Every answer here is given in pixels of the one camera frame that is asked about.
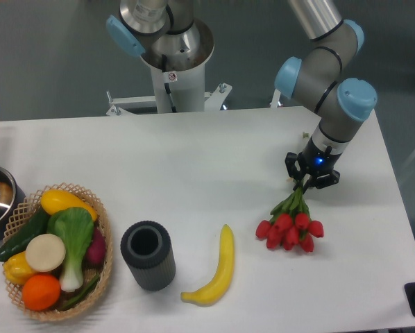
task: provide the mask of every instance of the metal bracket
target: metal bracket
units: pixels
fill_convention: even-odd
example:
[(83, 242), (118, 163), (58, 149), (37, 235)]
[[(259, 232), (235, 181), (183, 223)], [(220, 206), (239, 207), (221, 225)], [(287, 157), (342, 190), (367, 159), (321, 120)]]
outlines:
[[(224, 105), (226, 97), (232, 91), (232, 85), (226, 83), (220, 84), (214, 92), (205, 93), (205, 111), (218, 111), (227, 110)], [(155, 96), (142, 96), (142, 97), (128, 97), (122, 99), (113, 99), (109, 93), (108, 96), (109, 110), (106, 112), (108, 116), (121, 116), (135, 113), (126, 111), (126, 109), (134, 110), (141, 108), (154, 108), (157, 106)]]
[(212, 93), (211, 97), (205, 101), (205, 112), (227, 110), (228, 108), (225, 106), (224, 101), (231, 91), (232, 85), (221, 83)]
[(271, 109), (281, 108), (283, 104), (280, 102), (280, 97), (282, 93), (278, 90), (274, 90), (274, 95), (272, 95), (272, 101), (271, 101)]

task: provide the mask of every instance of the white table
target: white table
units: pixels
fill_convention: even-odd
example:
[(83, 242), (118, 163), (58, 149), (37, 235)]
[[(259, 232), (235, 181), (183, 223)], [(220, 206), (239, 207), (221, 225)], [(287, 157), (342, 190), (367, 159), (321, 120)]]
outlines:
[[(415, 243), (375, 114), (338, 161), (337, 186), (310, 190), (325, 238), (311, 255), (271, 252), (255, 228), (291, 193), (284, 158), (318, 117), (303, 108), (0, 123), (0, 165), (28, 194), (71, 182), (91, 189), (112, 225), (110, 287), (84, 316), (38, 323), (10, 304), (0, 266), (0, 332), (345, 332), (415, 326), (403, 285)], [(119, 252), (124, 231), (168, 229), (177, 274), (139, 288)], [(221, 226), (236, 267), (214, 306), (180, 301), (214, 275)]]

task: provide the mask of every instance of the black cylinder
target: black cylinder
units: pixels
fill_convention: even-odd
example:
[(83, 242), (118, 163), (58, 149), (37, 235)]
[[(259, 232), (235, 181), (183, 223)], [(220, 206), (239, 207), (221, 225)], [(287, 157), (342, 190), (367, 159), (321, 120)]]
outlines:
[(121, 254), (143, 289), (161, 290), (175, 276), (171, 237), (159, 223), (141, 221), (127, 229), (121, 239)]

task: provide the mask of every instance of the yellow bell pepper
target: yellow bell pepper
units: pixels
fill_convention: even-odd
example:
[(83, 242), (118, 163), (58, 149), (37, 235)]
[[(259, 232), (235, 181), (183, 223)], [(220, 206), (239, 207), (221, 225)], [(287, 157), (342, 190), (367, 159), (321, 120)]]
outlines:
[(37, 273), (37, 271), (34, 271), (27, 264), (26, 251), (10, 257), (10, 259), (3, 264), (3, 268), (6, 279), (13, 284), (23, 285), (29, 278)]

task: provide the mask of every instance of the blue joint cap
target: blue joint cap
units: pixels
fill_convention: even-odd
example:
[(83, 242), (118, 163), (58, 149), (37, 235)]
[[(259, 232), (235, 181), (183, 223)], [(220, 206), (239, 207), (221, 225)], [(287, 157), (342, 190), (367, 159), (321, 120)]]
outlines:
[(115, 16), (111, 15), (108, 18), (105, 28), (115, 43), (128, 55), (138, 58), (146, 52), (137, 38)]
[(345, 19), (344, 22), (351, 28), (353, 28), (355, 35), (357, 36), (357, 53), (359, 53), (360, 49), (363, 46), (363, 43), (365, 43), (365, 34), (363, 32), (363, 29), (360, 27), (360, 25), (358, 25), (354, 21), (351, 21), (350, 19)]
[(298, 72), (302, 66), (302, 60), (296, 57), (290, 57), (283, 64), (280, 71), (276, 76), (276, 81), (274, 83), (276, 89), (282, 93), (283, 96), (288, 99), (292, 98), (294, 93), (294, 88), (296, 87)]
[(377, 104), (377, 92), (363, 80), (348, 78), (337, 88), (337, 99), (343, 111), (356, 121), (368, 119)]

